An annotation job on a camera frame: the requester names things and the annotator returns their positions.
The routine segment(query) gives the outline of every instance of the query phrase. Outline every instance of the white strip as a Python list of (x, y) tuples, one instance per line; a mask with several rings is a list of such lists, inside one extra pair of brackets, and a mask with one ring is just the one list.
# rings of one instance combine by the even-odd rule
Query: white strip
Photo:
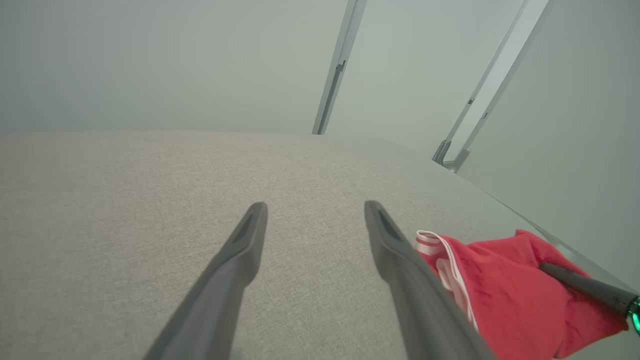
[[(442, 244), (446, 249), (449, 260), (438, 259), (436, 261), (436, 269), (438, 270), (440, 281), (442, 281), (443, 286), (447, 290), (453, 293), (456, 304), (460, 306), (462, 310), (466, 309), (467, 319), (476, 328), (477, 331), (478, 324), (476, 322), (474, 311), (471, 307), (471, 300), (469, 299), (467, 285), (465, 285), (465, 280), (464, 278), (462, 278), (462, 274), (460, 274), (458, 262), (456, 261), (456, 256), (454, 255), (451, 246), (449, 245), (449, 243), (447, 243), (447, 240), (443, 239), (436, 233), (432, 233), (431, 231), (420, 230), (417, 232), (416, 237), (428, 243)], [(440, 252), (441, 247), (429, 246), (418, 242), (415, 249), (425, 255), (432, 256), (433, 254), (437, 254), (438, 252)]]

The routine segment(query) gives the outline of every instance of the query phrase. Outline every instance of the folded cloth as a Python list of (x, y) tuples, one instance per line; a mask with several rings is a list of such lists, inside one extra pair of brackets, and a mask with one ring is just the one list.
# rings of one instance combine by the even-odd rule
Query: folded cloth
[(564, 358), (627, 322), (538, 269), (549, 262), (588, 276), (532, 233), (464, 245), (418, 231), (416, 250), (500, 360)]

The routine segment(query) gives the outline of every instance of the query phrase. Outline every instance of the red fabric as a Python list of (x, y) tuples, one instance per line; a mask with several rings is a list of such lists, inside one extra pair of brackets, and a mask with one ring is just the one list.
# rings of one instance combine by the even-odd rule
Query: red fabric
[[(478, 330), (500, 360), (564, 358), (627, 330), (625, 320), (538, 269), (547, 261), (588, 276), (532, 233), (464, 245), (443, 236), (464, 278)], [(439, 256), (420, 253), (437, 273)]]

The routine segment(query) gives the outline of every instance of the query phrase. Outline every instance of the green light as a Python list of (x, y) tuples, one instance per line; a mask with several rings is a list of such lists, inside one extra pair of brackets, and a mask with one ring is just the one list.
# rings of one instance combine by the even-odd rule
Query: green light
[(634, 327), (636, 327), (636, 331), (640, 332), (640, 319), (638, 319), (638, 314), (633, 314), (631, 318), (634, 320)]

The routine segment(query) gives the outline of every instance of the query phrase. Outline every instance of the white wall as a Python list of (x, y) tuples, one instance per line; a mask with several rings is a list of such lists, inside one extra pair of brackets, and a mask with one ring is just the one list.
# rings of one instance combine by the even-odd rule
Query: white wall
[(522, 0), (369, 0), (326, 128), (431, 159)]
[(458, 174), (640, 289), (640, 2), (549, 6)]
[(0, 129), (311, 133), (346, 0), (0, 4)]
[(526, 4), (518, 22), (496, 59), (491, 72), (484, 81), (473, 104), (471, 104), (464, 121), (460, 124), (456, 134), (453, 136), (449, 151), (444, 158), (445, 161), (455, 160), (458, 153), (462, 150), (463, 145), (471, 135), (471, 132), (473, 132), (478, 121), (480, 121), (493, 96), (498, 91), (502, 80), (507, 76), (509, 69), (516, 60), (525, 41), (527, 41), (531, 30), (533, 30), (533, 27), (536, 25), (547, 3), (548, 0), (529, 0)]

